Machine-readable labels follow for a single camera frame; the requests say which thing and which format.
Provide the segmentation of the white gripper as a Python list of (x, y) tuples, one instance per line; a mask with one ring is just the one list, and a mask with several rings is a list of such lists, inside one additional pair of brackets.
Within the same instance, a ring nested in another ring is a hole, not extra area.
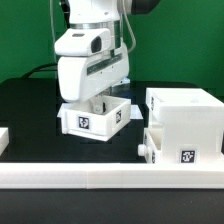
[(67, 102), (84, 102), (90, 98), (95, 114), (103, 114), (102, 96), (95, 96), (118, 83), (129, 73), (125, 44), (111, 58), (102, 53), (85, 57), (61, 57), (58, 62), (58, 81), (62, 98)]

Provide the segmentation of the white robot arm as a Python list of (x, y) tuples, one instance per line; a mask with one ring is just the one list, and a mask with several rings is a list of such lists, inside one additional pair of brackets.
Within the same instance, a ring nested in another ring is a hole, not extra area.
[(129, 14), (147, 14), (160, 0), (68, 0), (69, 25), (54, 45), (61, 96), (67, 102), (89, 101), (104, 112), (101, 93), (129, 73), (122, 26)]

